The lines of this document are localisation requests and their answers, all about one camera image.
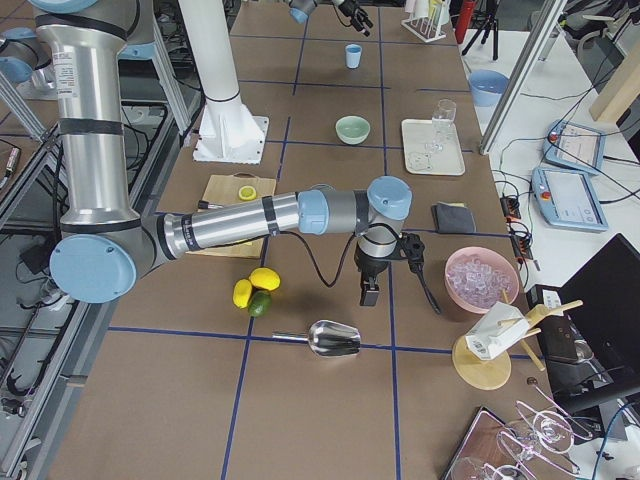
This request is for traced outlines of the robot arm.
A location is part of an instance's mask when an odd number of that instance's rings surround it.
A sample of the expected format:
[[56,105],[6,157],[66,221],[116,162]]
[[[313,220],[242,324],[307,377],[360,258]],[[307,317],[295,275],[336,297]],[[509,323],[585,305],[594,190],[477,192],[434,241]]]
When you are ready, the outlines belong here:
[[312,189],[190,214],[140,216],[128,193],[118,57],[152,26],[152,5],[37,1],[34,14],[52,53],[69,192],[62,238],[49,264],[72,298],[109,302],[185,253],[291,230],[356,238],[365,306],[375,303],[378,275],[390,262],[403,259],[421,272],[423,243],[402,230],[412,193],[393,176],[364,190]]
[[[368,37],[371,34],[373,23],[367,12],[356,0],[331,0],[334,12],[345,28],[353,28],[356,32]],[[316,0],[291,0],[287,2],[290,16],[297,23],[305,23],[316,10],[319,1]]]

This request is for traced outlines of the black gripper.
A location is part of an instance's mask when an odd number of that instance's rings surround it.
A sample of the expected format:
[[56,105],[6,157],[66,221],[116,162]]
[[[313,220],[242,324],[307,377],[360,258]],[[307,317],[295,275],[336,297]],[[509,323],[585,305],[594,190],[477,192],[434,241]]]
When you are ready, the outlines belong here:
[[367,237],[361,237],[354,255],[358,270],[361,272],[359,305],[376,306],[380,294],[377,276],[392,261],[406,260],[410,271],[422,284],[425,284],[424,253],[425,245],[417,234],[403,234],[398,240],[393,240],[386,245],[376,245]]
[[359,32],[365,37],[371,34],[373,24],[369,20],[364,20],[365,12],[361,9],[360,4],[356,0],[334,0],[333,5],[350,20],[352,25],[359,24]]

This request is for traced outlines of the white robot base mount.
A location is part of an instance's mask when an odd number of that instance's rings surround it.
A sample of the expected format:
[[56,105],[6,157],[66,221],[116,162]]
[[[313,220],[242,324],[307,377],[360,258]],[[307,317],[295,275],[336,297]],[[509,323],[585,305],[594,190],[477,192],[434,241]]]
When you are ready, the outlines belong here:
[[241,99],[221,1],[179,3],[206,100],[194,159],[258,164],[269,119],[254,116]]

